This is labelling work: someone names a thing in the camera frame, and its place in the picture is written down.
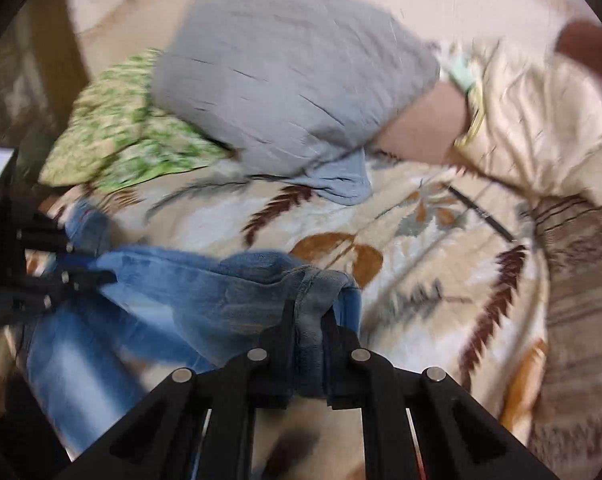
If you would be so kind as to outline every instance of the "bedsheet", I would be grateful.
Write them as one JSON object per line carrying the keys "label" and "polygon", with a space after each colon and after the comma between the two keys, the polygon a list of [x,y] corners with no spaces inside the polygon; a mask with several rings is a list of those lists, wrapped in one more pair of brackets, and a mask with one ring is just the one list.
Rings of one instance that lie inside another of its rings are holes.
{"label": "bedsheet", "polygon": [[[372,155],[373,193],[356,206],[302,186],[211,184],[215,171],[163,176],[108,196],[75,187],[51,214],[62,219],[89,196],[118,226],[115,243],[219,258],[278,250],[345,270],[362,289],[364,346],[400,368],[442,367],[527,441],[545,362],[548,278],[529,208],[516,192],[456,168]],[[363,462],[360,414],[299,399],[281,420],[257,418],[254,463],[290,428],[319,436],[297,466],[300,479],[344,479]]]}

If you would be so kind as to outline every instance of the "gray pillowcase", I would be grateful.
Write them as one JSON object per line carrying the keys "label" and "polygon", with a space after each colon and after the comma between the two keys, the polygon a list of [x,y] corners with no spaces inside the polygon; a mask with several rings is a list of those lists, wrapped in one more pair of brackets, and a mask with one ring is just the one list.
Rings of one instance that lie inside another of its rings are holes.
{"label": "gray pillowcase", "polygon": [[158,107],[296,176],[370,140],[439,78],[427,47],[358,0],[196,0],[158,59]]}

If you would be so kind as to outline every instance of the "blue jeans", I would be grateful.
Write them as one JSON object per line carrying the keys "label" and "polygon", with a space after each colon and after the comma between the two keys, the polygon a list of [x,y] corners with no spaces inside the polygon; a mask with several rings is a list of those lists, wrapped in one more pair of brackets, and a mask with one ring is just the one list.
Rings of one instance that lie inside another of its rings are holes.
{"label": "blue jeans", "polygon": [[[80,203],[66,224],[78,249],[107,251],[110,224]],[[72,257],[72,265],[79,260]],[[222,262],[197,254],[133,246],[84,260],[118,282],[85,294],[26,327],[25,372],[34,395],[75,452],[83,452],[145,394],[123,366],[127,354],[187,366],[220,367],[257,343],[295,299],[297,390],[320,395],[320,318],[359,329],[361,299],[341,272],[306,266],[281,253],[244,253]]]}

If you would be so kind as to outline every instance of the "black bracket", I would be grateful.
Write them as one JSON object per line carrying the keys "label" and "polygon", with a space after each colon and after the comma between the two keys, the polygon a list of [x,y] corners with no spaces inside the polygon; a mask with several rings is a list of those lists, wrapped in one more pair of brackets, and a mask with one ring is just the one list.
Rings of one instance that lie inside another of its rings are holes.
{"label": "black bracket", "polygon": [[27,274],[26,249],[55,254],[78,251],[53,219],[10,198],[15,161],[16,150],[0,166],[0,327],[52,312],[73,294],[116,282],[110,271],[63,265],[45,276]]}
{"label": "black bracket", "polygon": [[[248,480],[255,409],[293,395],[293,314],[220,370],[175,370],[57,480]],[[440,368],[394,368],[332,310],[321,327],[327,402],[362,410],[368,480],[556,479]]]}

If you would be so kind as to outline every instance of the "pale green fabric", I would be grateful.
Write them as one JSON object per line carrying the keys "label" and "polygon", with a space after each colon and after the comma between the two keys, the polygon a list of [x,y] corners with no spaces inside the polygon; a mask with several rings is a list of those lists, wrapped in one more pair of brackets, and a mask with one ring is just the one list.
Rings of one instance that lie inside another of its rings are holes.
{"label": "pale green fabric", "polygon": [[112,192],[156,176],[210,166],[227,150],[193,126],[154,107],[150,80],[159,50],[114,65],[75,101],[68,128],[48,155],[39,181],[92,181]]}

